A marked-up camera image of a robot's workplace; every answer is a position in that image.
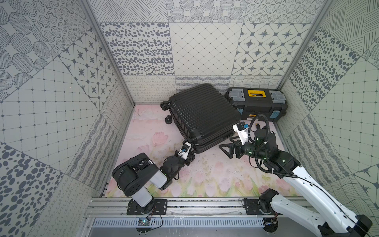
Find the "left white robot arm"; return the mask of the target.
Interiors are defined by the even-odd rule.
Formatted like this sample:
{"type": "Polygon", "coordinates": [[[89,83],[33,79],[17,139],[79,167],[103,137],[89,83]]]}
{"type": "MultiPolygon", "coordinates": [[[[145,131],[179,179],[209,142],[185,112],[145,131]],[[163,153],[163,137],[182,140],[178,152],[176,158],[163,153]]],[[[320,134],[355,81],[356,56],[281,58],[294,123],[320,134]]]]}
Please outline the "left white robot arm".
{"type": "Polygon", "coordinates": [[[131,197],[141,208],[147,208],[152,206],[154,198],[145,184],[150,182],[160,190],[167,189],[173,180],[179,179],[180,170],[189,166],[194,158],[194,152],[182,149],[167,157],[158,167],[145,153],[141,153],[117,166],[112,177],[125,196],[131,197]]]}

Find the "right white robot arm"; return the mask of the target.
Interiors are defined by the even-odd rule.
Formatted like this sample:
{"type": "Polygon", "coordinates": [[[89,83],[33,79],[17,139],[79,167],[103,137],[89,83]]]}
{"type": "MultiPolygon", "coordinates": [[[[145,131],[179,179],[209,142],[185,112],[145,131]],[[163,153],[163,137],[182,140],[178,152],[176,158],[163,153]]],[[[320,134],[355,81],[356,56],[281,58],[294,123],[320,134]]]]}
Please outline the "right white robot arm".
{"type": "Polygon", "coordinates": [[[267,189],[259,197],[260,211],[263,214],[282,214],[318,237],[368,237],[372,221],[366,215],[357,215],[345,207],[321,187],[295,157],[279,150],[268,118],[263,114],[256,118],[262,118],[265,126],[252,130],[254,119],[250,124],[236,123],[233,130],[238,136],[219,148],[230,159],[247,156],[254,160],[261,172],[283,179],[315,208],[315,211],[310,211],[279,192],[267,189]]]}

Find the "black ribbed hard-shell suitcase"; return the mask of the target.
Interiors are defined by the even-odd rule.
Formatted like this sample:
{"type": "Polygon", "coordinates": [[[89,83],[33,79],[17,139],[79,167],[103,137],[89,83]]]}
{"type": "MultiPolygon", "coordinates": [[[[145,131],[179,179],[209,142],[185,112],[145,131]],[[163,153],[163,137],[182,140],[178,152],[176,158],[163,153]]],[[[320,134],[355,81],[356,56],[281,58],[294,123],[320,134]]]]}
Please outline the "black ribbed hard-shell suitcase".
{"type": "Polygon", "coordinates": [[[240,112],[211,84],[201,84],[174,94],[160,104],[169,110],[194,152],[203,153],[234,135],[240,112]]]}

